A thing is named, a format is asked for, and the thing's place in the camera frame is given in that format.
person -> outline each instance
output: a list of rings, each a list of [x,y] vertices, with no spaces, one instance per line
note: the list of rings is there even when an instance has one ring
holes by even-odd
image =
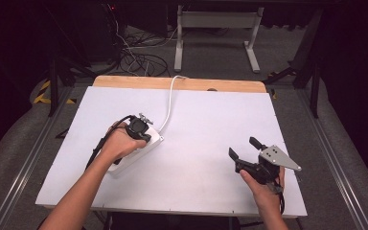
[[[125,127],[126,125],[126,123],[121,123],[119,127]],[[128,136],[124,128],[116,128],[103,145],[101,152],[95,160],[64,195],[56,208],[40,225],[39,229],[80,230],[88,216],[92,202],[107,169],[117,159],[129,155],[134,150],[141,149],[145,145],[146,142],[144,140],[134,140]],[[284,186],[284,171],[284,168],[281,168],[279,175],[282,186]],[[259,184],[248,172],[241,171],[241,177],[253,193],[265,227],[268,230],[288,229],[280,214],[279,197],[273,194],[266,185]]]

white metal frame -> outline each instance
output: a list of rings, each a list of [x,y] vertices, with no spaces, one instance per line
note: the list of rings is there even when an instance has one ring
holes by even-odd
[[[174,71],[181,71],[184,41],[182,29],[187,28],[253,28],[249,41],[244,42],[247,56],[254,73],[260,73],[260,67],[253,52],[253,44],[259,30],[264,8],[257,12],[211,12],[211,11],[183,11],[178,6],[177,12],[177,44],[175,47]]]

white device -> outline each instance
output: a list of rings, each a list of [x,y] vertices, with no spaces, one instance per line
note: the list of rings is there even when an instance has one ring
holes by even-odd
[[[137,149],[128,156],[122,158],[122,160],[119,162],[118,165],[112,164],[107,171],[109,174],[111,174],[112,176],[116,176],[118,173],[127,168],[133,162],[137,161],[142,156],[144,156],[145,154],[153,150],[155,147],[160,145],[160,143],[163,141],[163,136],[160,136],[160,134],[152,126],[149,126],[149,129],[145,132],[145,134],[151,136],[151,139],[146,144],[146,146],[142,149]]]

white tabletop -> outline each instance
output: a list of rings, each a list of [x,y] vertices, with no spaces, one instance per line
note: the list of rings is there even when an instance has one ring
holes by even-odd
[[[57,205],[115,121],[142,112],[160,128],[168,99],[169,90],[164,89],[88,87],[35,203]],[[229,147],[249,162],[257,162],[259,153],[248,143],[250,136],[287,152],[266,93],[174,90],[171,118],[162,135],[156,149],[116,178],[104,177],[93,210],[257,216]],[[307,215],[292,170],[286,170],[284,196],[285,217]]]

hand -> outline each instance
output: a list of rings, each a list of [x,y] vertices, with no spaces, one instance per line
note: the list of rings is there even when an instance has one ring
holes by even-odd
[[[247,171],[240,171],[241,178],[243,178],[244,182],[249,186],[250,190],[253,193],[256,204],[259,208],[259,214],[264,220],[264,224],[266,224],[268,229],[287,229],[287,226],[284,224],[281,213],[280,213],[280,198],[278,195],[275,195],[267,185],[262,185],[258,183]],[[285,188],[285,168],[280,167],[279,177],[276,179],[277,182]]]
[[[127,134],[125,126],[127,126],[127,124],[124,122],[118,125],[118,128],[116,128],[106,140],[100,155],[106,155],[112,162],[114,162],[117,159],[129,155],[134,150],[141,149],[146,146],[146,141],[134,140],[131,138]]]

